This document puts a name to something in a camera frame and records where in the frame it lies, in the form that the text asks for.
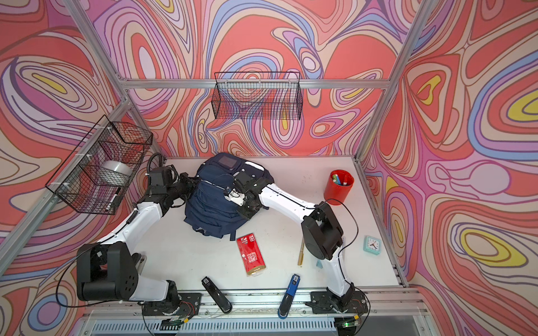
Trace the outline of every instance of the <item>red pen holder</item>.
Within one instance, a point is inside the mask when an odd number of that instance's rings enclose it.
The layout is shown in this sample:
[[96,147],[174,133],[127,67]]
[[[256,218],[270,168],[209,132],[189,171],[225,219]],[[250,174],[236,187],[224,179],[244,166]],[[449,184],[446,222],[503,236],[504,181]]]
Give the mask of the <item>red pen holder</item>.
[[[346,183],[346,185],[338,185],[337,183],[333,182],[332,176],[335,174],[340,179],[340,182],[342,184]],[[353,187],[353,182],[355,182],[355,179],[347,171],[333,170],[331,175],[329,175],[329,180],[327,181],[327,186],[325,187],[325,192],[323,193],[323,198],[325,198],[327,203],[331,205],[340,205],[339,202],[331,200],[331,198],[337,199],[344,203],[346,196],[351,190],[351,187]]]

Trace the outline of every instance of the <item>robotic arm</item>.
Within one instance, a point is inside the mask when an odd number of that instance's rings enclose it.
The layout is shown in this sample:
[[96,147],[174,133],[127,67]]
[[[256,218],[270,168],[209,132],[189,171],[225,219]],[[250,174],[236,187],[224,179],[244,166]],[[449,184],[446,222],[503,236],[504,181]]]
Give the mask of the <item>robotic arm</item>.
[[[263,169],[255,163],[252,166]],[[139,275],[137,264],[141,255],[131,255],[130,251],[177,198],[186,201],[191,197],[200,180],[186,173],[178,175],[173,166],[153,169],[148,180],[148,189],[131,214],[98,243],[79,249],[77,295],[80,300],[159,301],[169,307],[167,313],[179,307],[175,283]],[[261,208],[269,207],[301,225],[307,249],[322,261],[327,273],[330,299],[337,310],[344,311],[354,287],[345,280],[339,266],[343,231],[330,205],[305,202],[264,178],[255,181],[244,172],[235,176],[234,187],[228,188],[224,195],[239,205],[238,212],[245,218],[250,219]]]

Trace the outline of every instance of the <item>backpack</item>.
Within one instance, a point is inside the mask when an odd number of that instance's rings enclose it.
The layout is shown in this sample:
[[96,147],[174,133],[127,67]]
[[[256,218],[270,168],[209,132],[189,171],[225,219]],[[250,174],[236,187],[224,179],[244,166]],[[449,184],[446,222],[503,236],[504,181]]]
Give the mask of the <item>backpack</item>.
[[227,187],[233,189],[233,176],[239,171],[255,180],[264,177],[274,183],[269,171],[260,165],[228,153],[213,156],[198,168],[196,177],[201,180],[185,203],[185,222],[194,231],[217,238],[230,234],[230,240],[235,240],[235,231],[248,219],[237,212],[237,204],[224,198],[224,191]]

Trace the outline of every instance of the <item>colorful patterned wall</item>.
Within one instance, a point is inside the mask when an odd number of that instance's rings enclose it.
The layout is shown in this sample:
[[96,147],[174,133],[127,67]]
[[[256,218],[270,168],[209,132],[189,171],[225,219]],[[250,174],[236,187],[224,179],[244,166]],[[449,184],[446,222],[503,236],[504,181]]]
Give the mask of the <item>colorful patterned wall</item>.
[[538,334],[538,3],[444,0],[362,157],[442,335]]
[[[300,71],[303,78],[388,78],[412,1],[144,1],[86,4],[126,78],[214,78]],[[304,90],[301,121],[214,121],[212,90],[133,90],[169,156],[350,155],[380,90]]]
[[[45,182],[103,114],[118,103],[86,41],[58,0],[0,1],[0,244]],[[0,277],[0,335],[67,335],[81,310],[54,290],[77,248],[110,232],[138,199],[140,171],[113,217],[58,204]],[[73,272],[60,300],[78,304]]]

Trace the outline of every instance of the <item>black mounting plate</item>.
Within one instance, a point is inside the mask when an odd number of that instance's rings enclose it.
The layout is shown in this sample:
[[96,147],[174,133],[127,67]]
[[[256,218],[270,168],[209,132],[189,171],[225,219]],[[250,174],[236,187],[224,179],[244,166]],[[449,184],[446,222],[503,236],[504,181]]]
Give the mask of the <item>black mounting plate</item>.
[[[201,293],[179,293],[180,300],[182,301],[178,311],[174,316],[187,317],[192,315],[192,307],[194,307],[194,315],[198,315],[200,310],[200,300],[202,299]],[[142,313],[144,316],[164,316],[162,311],[167,311],[171,303],[163,303],[162,301],[146,302],[142,307]]]
[[[327,313],[340,313],[332,309],[332,303],[329,300],[330,293],[323,292],[310,292],[310,302],[316,307],[312,307],[312,313],[314,314],[327,314]],[[342,313],[355,313],[361,316],[368,312],[368,305],[366,303],[366,297],[360,291],[354,291],[351,300],[344,308]]]

